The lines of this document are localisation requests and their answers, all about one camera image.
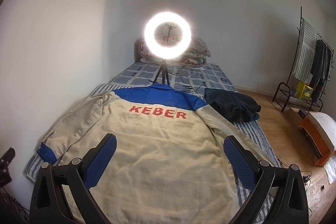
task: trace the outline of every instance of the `wooden floor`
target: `wooden floor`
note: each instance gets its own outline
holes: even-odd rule
[[[301,171],[312,172],[307,191],[308,206],[312,210],[309,223],[318,224],[336,198],[336,182],[329,185],[325,169],[315,166],[310,143],[291,122],[286,111],[281,113],[279,106],[271,102],[271,97],[245,90],[239,92],[253,97],[261,105],[259,124],[281,161],[286,165],[295,163]]]

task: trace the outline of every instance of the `blue cuff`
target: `blue cuff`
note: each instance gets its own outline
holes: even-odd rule
[[[43,159],[46,162],[49,162],[52,165],[54,165],[55,162],[57,161],[54,152],[44,143],[41,143],[40,148],[36,152],[41,157],[41,159]]]

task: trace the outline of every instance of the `clothes rack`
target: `clothes rack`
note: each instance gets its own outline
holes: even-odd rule
[[[299,37],[298,37],[298,40],[297,40],[296,51],[295,51],[295,56],[294,56],[292,68],[291,68],[291,71],[290,71],[290,73],[288,75],[287,81],[279,83],[279,85],[277,87],[277,91],[275,92],[275,94],[273,96],[273,99],[272,99],[272,102],[275,101],[281,107],[281,112],[283,112],[285,109],[289,109],[289,107],[287,107],[287,104],[290,104],[290,105],[293,105],[293,106],[298,106],[298,107],[301,107],[301,108],[306,108],[306,109],[308,109],[308,111],[313,110],[312,107],[317,107],[317,108],[319,108],[319,111],[321,111],[322,107],[323,107],[323,101],[322,101],[321,97],[322,97],[323,94],[325,94],[324,90],[325,90],[327,82],[330,81],[328,79],[325,82],[324,87],[323,87],[323,92],[321,93],[320,97],[318,98],[319,103],[314,102],[311,98],[309,99],[309,101],[304,101],[304,100],[300,100],[300,99],[296,98],[295,96],[292,96],[291,88],[288,85],[288,82],[289,82],[289,80],[291,78],[291,75],[292,75],[292,72],[293,72],[293,69],[294,69],[294,65],[295,65],[295,60],[296,60],[297,53],[298,53],[298,49],[299,49],[299,44],[300,44],[299,41],[300,41],[300,32],[301,32],[301,27],[302,27],[302,20],[303,20],[303,17],[302,17],[302,6],[301,6],[300,29],[298,29],[299,30]],[[327,47],[331,50],[331,52],[332,52],[332,55],[331,55],[331,67],[334,68],[333,65],[332,65],[332,63],[334,62],[333,61],[334,50],[328,45],[328,43],[322,38],[322,36],[319,33],[317,33],[317,35],[327,45]],[[286,96],[286,99],[277,98],[277,95],[278,95],[279,91]],[[289,100],[294,100],[296,102],[300,102],[300,104],[297,104],[297,103],[294,103],[294,102],[289,102]]]

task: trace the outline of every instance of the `checkered bed sheet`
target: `checkered bed sheet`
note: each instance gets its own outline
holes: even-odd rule
[[[120,88],[132,88],[135,86],[151,85],[151,81],[154,80],[159,67],[160,66],[156,64],[137,62],[123,71],[120,75],[113,78],[110,82],[99,85],[90,95],[105,90],[116,90]],[[204,89],[206,87],[237,92],[229,78],[227,78],[221,68],[217,65],[208,63],[204,67],[198,69],[178,68],[173,66],[167,66],[167,68],[170,72],[169,81],[171,87],[176,90],[182,90],[194,94],[201,99],[204,99]],[[161,81],[162,78],[159,76],[157,82],[161,83]],[[280,167],[278,161],[276,160],[275,154],[257,121],[235,122],[234,125],[244,132],[250,139],[252,139],[263,151],[266,152],[273,162],[278,167]],[[43,160],[37,153],[35,153],[26,174],[26,178],[32,183],[35,182],[38,170],[40,169],[42,163]],[[239,206],[241,207],[244,201],[247,199],[250,190],[245,189],[239,181],[238,177],[235,177],[238,202]],[[256,222],[261,222],[265,219],[271,203],[272,197],[268,196],[263,209],[260,211],[260,214],[256,219]]]

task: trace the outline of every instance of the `black clamp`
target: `black clamp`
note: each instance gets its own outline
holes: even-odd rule
[[[0,188],[12,181],[9,174],[8,165],[15,157],[15,150],[9,148],[7,152],[0,158]]]
[[[117,148],[117,139],[107,134],[83,159],[53,167],[44,162],[36,178],[30,205],[30,224],[82,223],[67,202],[62,185],[68,185],[86,224],[110,224],[89,189],[97,185]]]
[[[245,150],[234,136],[223,143],[226,157],[245,188],[252,192],[229,224],[253,224],[272,187],[278,187],[264,224],[308,224],[308,203],[299,167],[272,167],[268,161],[258,161]]]

